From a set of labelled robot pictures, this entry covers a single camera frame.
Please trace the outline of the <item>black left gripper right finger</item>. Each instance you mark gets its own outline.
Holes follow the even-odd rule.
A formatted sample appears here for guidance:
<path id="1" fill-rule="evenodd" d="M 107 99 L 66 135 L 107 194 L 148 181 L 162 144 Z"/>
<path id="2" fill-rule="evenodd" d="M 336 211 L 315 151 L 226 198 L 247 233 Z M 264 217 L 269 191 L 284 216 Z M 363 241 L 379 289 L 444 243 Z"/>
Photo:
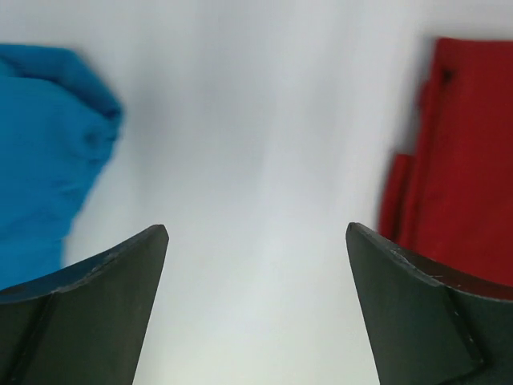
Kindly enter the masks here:
<path id="1" fill-rule="evenodd" d="M 345 234 L 381 384 L 510 384 L 512 288 L 412 253 L 352 222 Z"/>

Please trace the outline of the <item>bright blue t shirt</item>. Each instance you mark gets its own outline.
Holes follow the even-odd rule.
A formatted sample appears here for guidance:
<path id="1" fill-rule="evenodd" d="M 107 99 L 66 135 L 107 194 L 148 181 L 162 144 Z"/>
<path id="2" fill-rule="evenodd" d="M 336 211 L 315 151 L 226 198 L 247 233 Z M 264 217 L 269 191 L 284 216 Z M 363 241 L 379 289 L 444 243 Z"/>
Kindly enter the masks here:
<path id="1" fill-rule="evenodd" d="M 120 102 L 73 51 L 2 45 L 2 287 L 61 268 L 63 242 L 122 118 Z"/>

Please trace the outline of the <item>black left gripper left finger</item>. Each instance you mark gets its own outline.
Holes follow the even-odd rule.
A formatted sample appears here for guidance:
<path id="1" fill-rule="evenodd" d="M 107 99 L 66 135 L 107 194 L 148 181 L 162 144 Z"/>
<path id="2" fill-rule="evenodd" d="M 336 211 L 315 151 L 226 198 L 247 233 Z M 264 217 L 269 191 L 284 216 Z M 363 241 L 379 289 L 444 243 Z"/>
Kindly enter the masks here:
<path id="1" fill-rule="evenodd" d="M 1 292 L 1 382 L 125 385 L 135 378 L 168 247 L 152 225 Z"/>

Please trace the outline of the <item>red t shirt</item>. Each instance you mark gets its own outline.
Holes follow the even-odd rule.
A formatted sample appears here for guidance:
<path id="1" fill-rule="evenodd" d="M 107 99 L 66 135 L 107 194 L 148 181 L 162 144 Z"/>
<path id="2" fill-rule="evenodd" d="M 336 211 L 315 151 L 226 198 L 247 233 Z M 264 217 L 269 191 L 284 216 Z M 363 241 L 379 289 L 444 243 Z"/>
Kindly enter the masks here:
<path id="1" fill-rule="evenodd" d="M 394 243 L 512 283 L 512 44 L 441 38 L 411 154 L 394 156 L 378 220 Z"/>

